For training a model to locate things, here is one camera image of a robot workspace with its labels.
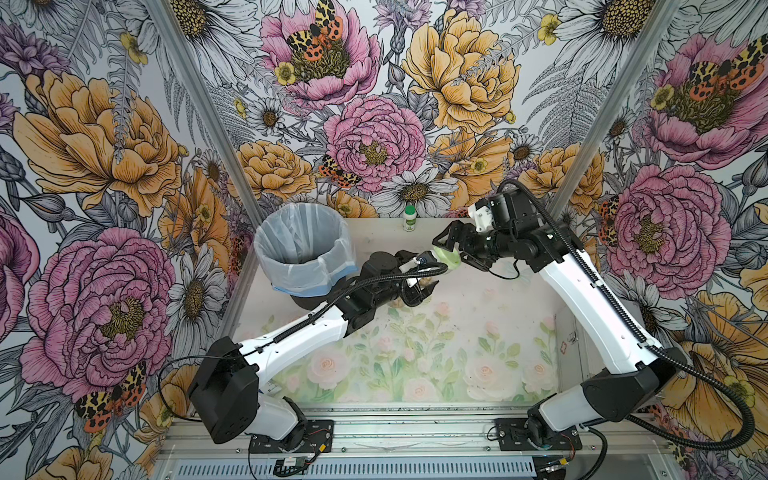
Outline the black trash bin with liner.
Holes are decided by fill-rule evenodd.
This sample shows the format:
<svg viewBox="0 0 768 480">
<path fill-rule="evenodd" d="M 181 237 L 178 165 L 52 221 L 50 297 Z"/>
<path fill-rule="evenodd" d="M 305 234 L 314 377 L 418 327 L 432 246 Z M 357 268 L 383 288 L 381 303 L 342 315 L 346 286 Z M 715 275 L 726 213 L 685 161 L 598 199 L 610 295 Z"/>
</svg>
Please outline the black trash bin with liner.
<svg viewBox="0 0 768 480">
<path fill-rule="evenodd" d="M 345 219 L 321 204 L 290 203 L 271 213 L 255 239 L 258 262 L 273 289 L 313 310 L 358 271 Z"/>
</svg>

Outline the green-lid peanut jar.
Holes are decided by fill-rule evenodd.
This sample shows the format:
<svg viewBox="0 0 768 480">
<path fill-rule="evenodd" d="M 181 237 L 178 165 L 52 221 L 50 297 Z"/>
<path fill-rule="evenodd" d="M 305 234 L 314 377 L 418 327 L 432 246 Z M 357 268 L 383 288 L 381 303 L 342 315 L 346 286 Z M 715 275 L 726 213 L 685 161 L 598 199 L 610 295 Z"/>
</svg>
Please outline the green-lid peanut jar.
<svg viewBox="0 0 768 480">
<path fill-rule="evenodd" d="M 445 250 L 445 249 L 443 249 L 441 247 L 433 246 L 429 251 L 433 252 L 434 255 L 437 257 L 437 259 L 442 263 L 442 269 L 444 269 L 445 273 L 450 273 L 453 270 L 457 269 L 457 268 L 449 268 L 443 262 L 443 260 L 445 259 L 445 252 L 448 251 L 448 250 Z M 424 280 L 436 281 L 436 277 L 439 276 L 438 272 L 426 272 L 426 273 L 427 273 L 426 277 L 419 278 L 418 280 L 422 280 L 422 281 L 424 281 Z"/>
</svg>

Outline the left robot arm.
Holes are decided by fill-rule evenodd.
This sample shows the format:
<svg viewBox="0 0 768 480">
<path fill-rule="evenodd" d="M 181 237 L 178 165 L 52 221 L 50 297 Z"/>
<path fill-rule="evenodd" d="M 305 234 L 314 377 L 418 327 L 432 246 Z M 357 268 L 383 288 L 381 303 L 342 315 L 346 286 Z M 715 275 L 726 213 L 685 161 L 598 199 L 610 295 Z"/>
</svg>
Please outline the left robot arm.
<svg viewBox="0 0 768 480">
<path fill-rule="evenodd" d="M 288 397 L 264 386 L 303 357 L 368 325 L 377 310 L 397 299 L 413 307 L 427 299 L 448 265 L 431 252 L 375 252 L 359 275 L 341 280 L 305 316 L 268 334 L 234 342 L 215 341 L 187 390 L 187 397 L 216 444 L 255 435 L 283 451 L 308 437 L 308 421 Z"/>
</svg>

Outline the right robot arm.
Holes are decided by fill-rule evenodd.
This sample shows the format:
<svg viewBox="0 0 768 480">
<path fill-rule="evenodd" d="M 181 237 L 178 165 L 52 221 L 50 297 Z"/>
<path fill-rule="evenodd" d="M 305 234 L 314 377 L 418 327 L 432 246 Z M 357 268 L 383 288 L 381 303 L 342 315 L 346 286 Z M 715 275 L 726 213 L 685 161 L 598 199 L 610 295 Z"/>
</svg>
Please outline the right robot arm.
<svg viewBox="0 0 768 480">
<path fill-rule="evenodd" d="M 596 347 L 604 368 L 528 411 L 527 438 L 545 447 L 578 425 L 621 422 L 677 374 L 681 354 L 665 349 L 613 295 L 582 244 L 520 190 L 482 200 L 432 243 L 478 270 L 502 258 L 525 262 L 558 293 Z"/>
</svg>

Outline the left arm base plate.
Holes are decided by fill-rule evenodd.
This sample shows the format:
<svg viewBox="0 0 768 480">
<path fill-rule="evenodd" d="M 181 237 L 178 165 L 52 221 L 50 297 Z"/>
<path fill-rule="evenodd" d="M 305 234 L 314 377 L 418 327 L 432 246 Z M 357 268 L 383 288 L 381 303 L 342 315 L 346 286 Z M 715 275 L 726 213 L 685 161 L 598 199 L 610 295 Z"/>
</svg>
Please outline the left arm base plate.
<svg viewBox="0 0 768 480">
<path fill-rule="evenodd" d="M 306 420 L 299 423 L 283 440 L 265 435 L 252 435 L 248 447 L 251 454 L 321 454 L 332 450 L 335 422 L 330 419 Z"/>
</svg>

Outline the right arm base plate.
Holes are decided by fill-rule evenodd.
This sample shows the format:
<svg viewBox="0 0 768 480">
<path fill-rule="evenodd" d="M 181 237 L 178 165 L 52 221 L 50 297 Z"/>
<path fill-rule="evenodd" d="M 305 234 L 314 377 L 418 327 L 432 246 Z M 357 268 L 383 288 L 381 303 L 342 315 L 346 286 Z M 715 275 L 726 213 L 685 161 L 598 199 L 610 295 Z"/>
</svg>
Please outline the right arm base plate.
<svg viewBox="0 0 768 480">
<path fill-rule="evenodd" d="M 575 427 L 555 432 L 535 419 L 497 418 L 487 433 L 502 451 L 578 451 L 583 448 Z"/>
</svg>

